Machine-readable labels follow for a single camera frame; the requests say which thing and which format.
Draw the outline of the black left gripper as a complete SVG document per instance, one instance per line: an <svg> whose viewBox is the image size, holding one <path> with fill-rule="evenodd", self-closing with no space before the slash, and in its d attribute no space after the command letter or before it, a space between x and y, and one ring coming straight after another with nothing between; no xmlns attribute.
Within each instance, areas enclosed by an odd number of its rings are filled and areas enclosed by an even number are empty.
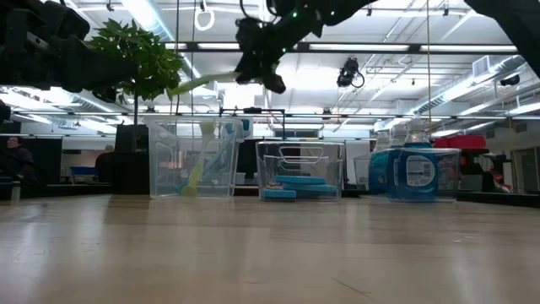
<svg viewBox="0 0 540 304"><path fill-rule="evenodd" d="M64 1L1 1L1 84L93 90L115 104L116 84L138 73L123 57L90 49L88 21Z"/></svg>

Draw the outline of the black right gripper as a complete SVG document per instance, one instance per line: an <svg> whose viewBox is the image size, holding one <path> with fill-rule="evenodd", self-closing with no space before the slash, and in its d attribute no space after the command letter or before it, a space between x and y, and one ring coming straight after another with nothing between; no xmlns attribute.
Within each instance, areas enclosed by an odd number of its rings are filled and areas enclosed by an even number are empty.
<svg viewBox="0 0 540 304"><path fill-rule="evenodd" d="M235 68L237 84L249 84L263 68L271 67L295 46L295 38L280 23L245 17L237 19L235 25L235 39L242 52ZM286 90L282 77L274 72L263 74L262 83L277 94Z"/></svg>

